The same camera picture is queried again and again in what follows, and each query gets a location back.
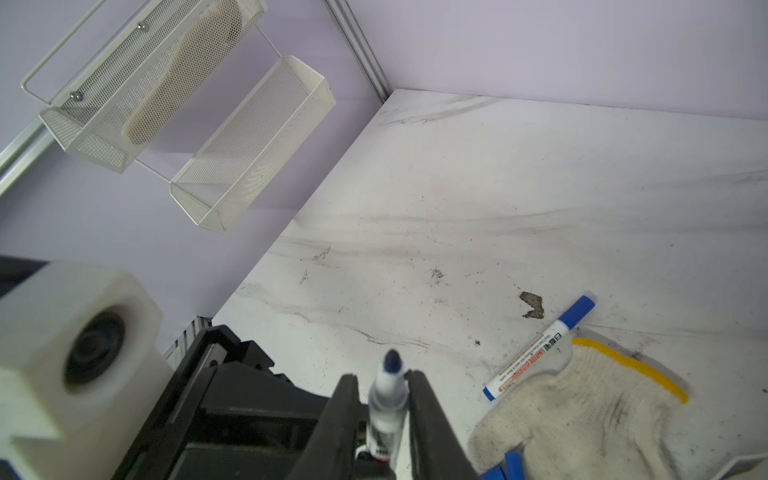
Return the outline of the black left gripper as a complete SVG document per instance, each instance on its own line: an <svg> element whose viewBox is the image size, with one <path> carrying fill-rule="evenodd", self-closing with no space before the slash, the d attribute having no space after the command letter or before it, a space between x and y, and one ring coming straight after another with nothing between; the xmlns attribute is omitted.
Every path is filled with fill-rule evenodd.
<svg viewBox="0 0 768 480"><path fill-rule="evenodd" d="M253 341L228 327L197 335L117 467L116 479L287 479L330 397L309 393ZM367 409L360 402L351 479L369 479L360 458Z"/></svg>

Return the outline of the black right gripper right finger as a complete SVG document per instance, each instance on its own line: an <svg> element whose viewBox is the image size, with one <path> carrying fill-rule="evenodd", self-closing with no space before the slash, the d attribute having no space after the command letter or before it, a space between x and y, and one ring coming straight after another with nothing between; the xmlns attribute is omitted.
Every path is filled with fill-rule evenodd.
<svg viewBox="0 0 768 480"><path fill-rule="evenodd" d="M424 372L409 370L409 439L414 479L476 479Z"/></svg>

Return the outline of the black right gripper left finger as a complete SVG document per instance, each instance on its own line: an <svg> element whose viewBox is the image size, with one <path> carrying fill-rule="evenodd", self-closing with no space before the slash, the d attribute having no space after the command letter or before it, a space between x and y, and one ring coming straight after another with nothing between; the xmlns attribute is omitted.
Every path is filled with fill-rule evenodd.
<svg viewBox="0 0 768 480"><path fill-rule="evenodd" d="M287 479L351 479L359 415L358 379L345 374Z"/></svg>

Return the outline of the white marker pen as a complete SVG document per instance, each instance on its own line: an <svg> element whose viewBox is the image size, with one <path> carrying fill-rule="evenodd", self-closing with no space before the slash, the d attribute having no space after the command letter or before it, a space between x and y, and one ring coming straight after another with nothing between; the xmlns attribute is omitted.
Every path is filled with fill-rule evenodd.
<svg viewBox="0 0 768 480"><path fill-rule="evenodd" d="M519 381L547 352L553 349L594 308L596 302L583 295L539 334L517 357L487 382L482 390L487 400L498 399Z"/></svg>
<svg viewBox="0 0 768 480"><path fill-rule="evenodd" d="M403 361L391 349L368 392L366 447L376 460L387 463L392 470L396 469L408 401Z"/></svg>

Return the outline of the white knit glove on table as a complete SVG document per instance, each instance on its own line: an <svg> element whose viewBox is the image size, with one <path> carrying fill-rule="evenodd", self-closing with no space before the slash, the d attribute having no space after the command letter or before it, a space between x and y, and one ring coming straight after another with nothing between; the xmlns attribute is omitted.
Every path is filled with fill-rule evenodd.
<svg viewBox="0 0 768 480"><path fill-rule="evenodd" d="M674 479L662 445L687 393L658 370L576 338L556 374L531 377L498 399L467 445L483 473L515 449L529 479Z"/></svg>

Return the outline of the lower white mesh shelf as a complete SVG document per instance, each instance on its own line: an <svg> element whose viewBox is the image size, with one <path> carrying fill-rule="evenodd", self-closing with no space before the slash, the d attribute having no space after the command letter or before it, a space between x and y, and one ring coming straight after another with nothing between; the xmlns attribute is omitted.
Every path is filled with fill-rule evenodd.
<svg viewBox="0 0 768 480"><path fill-rule="evenodd" d="M173 177L172 198L197 226L229 230L335 104L323 75L281 57Z"/></svg>

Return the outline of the white mesh shelf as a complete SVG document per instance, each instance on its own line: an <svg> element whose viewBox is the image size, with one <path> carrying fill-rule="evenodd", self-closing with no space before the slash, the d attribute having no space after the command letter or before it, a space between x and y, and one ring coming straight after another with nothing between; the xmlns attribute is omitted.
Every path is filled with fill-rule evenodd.
<svg viewBox="0 0 768 480"><path fill-rule="evenodd" d="M229 230L335 104L323 75L281 57L173 177L172 198L197 226Z"/></svg>
<svg viewBox="0 0 768 480"><path fill-rule="evenodd" d="M214 2L147 2L66 89L41 102L39 118L60 147L123 173L158 135L133 144L122 135L126 121L159 83L180 38ZM236 45L268 11L264 1L237 2L243 28Z"/></svg>

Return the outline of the potted green plant white pot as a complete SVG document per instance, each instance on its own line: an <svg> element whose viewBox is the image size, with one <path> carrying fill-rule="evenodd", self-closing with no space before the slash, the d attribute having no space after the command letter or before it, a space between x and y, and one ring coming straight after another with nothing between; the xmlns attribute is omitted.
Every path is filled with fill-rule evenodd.
<svg viewBox="0 0 768 480"><path fill-rule="evenodd" d="M767 454L735 456L728 460L712 480L767 480Z"/></svg>

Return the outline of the upper white mesh shelf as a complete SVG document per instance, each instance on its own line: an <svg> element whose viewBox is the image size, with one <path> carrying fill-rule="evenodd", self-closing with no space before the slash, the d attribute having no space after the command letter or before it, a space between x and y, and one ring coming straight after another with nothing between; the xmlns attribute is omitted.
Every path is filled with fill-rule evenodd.
<svg viewBox="0 0 768 480"><path fill-rule="evenodd" d="M180 38L214 2L147 2L66 89L41 102L39 118L60 147L123 173L158 135L133 144L122 135L126 121L159 83ZM268 11L264 1L237 2L243 28L236 45Z"/></svg>

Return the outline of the beige cloth in shelf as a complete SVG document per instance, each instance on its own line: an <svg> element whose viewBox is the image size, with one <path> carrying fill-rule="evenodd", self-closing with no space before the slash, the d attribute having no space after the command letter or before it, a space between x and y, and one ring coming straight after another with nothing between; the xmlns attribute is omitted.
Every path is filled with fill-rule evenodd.
<svg viewBox="0 0 768 480"><path fill-rule="evenodd" d="M159 83L128 118L122 135L136 145L152 140L229 54L242 28L237 1L212 3L180 38Z"/></svg>

